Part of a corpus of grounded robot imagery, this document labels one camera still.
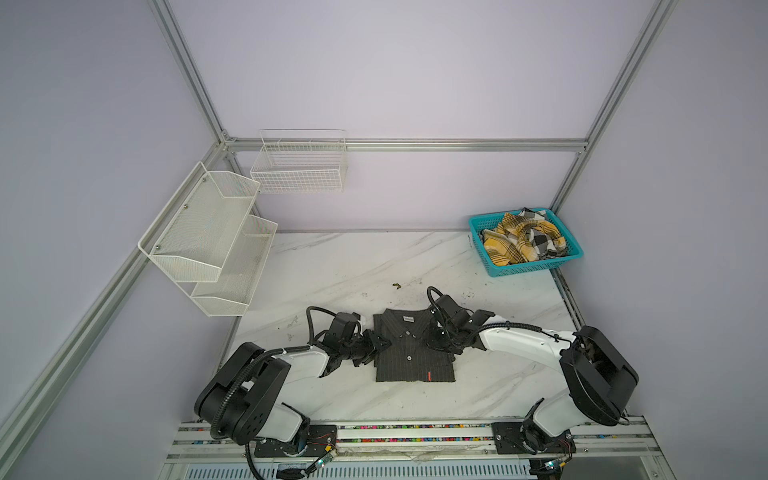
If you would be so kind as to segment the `yellow plaid shirt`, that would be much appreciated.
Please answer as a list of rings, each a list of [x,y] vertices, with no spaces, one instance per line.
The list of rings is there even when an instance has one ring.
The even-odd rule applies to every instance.
[[[497,267],[550,260],[568,253],[566,238],[544,210],[505,213],[496,227],[480,233],[483,247]]]

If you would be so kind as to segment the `dark grey pinstriped shirt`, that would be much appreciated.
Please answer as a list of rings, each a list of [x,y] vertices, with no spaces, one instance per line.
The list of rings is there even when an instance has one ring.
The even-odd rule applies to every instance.
[[[427,345],[432,320],[429,309],[386,309],[373,316],[374,332],[390,342],[374,360],[378,383],[456,381],[453,354]]]

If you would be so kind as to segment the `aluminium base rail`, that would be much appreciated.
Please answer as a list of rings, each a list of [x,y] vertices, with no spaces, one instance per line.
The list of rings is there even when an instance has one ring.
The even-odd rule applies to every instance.
[[[543,453],[513,442],[512,418],[482,420],[326,421],[289,455],[256,441],[256,452],[213,440],[204,422],[180,428],[162,479],[275,479],[314,467],[313,479],[672,479],[674,473],[642,417],[614,427],[573,427]]]

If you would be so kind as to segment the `aluminium frame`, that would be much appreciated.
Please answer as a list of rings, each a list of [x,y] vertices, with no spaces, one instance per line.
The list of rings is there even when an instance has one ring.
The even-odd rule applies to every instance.
[[[619,74],[600,107],[593,125],[587,136],[582,139],[352,138],[348,140],[347,147],[352,152],[570,151],[575,153],[576,158],[569,167],[564,182],[557,190],[553,200],[554,208],[560,209],[676,5],[674,1],[657,1],[653,4]],[[214,165],[226,154],[236,150],[259,148],[261,143],[258,140],[226,137],[170,3],[151,1],[148,6],[181,70],[182,77],[187,83],[196,105],[202,111],[206,125],[211,128],[214,134],[214,141],[202,158],[203,166]],[[1,476],[3,478],[7,478],[13,472],[20,459],[32,445],[108,331],[116,316],[117,308],[149,261],[148,255],[141,247],[134,248],[2,425]]]

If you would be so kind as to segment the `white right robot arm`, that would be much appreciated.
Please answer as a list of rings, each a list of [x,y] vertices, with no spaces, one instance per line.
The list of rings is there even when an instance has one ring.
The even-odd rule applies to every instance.
[[[536,401],[511,436],[499,435],[501,441],[539,454],[562,443],[576,426],[613,427],[623,421],[639,375],[599,329],[548,330],[487,310],[470,313],[433,306],[429,311],[433,317],[429,347],[445,347],[455,354],[467,348],[507,353],[558,371],[564,378],[565,388]]]

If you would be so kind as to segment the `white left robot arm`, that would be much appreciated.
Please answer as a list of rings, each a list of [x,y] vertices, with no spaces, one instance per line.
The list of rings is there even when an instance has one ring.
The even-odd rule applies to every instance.
[[[245,446],[251,441],[287,446],[294,454],[309,442],[309,417],[282,400],[289,380],[323,378],[344,361],[355,366],[373,362],[392,342],[372,330],[352,332],[341,340],[311,340],[300,346],[266,350],[241,344],[194,403],[194,413],[210,426],[214,440]]]

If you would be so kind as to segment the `white mesh two-tier shelf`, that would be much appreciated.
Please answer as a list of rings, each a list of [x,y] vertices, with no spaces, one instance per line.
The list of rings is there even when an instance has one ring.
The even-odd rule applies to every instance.
[[[255,214],[260,183],[198,163],[137,247],[208,317],[250,308],[278,224]]]

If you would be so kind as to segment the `teal plastic basket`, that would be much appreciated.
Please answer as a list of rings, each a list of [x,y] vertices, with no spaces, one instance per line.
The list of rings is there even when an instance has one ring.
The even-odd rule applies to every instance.
[[[531,210],[544,210],[546,212],[547,219],[552,223],[554,223],[555,226],[560,230],[560,232],[566,238],[567,245],[568,245],[568,253],[565,256],[550,259],[550,260],[510,265],[506,267],[495,266],[491,262],[488,254],[486,253],[483,247],[483,243],[480,238],[480,233],[483,229],[491,229],[496,227],[497,224],[502,220],[505,213],[515,214],[520,212],[522,209],[507,211],[502,213],[477,215],[470,218],[468,221],[468,225],[470,227],[470,239],[478,253],[478,256],[481,262],[484,265],[486,273],[489,276],[501,277],[501,276],[508,276],[508,275],[514,275],[514,274],[531,273],[539,270],[556,269],[568,261],[579,259],[583,256],[583,249],[577,242],[574,235],[566,227],[563,221],[560,220],[551,210],[544,209],[544,208],[533,208],[533,209],[528,208]]]

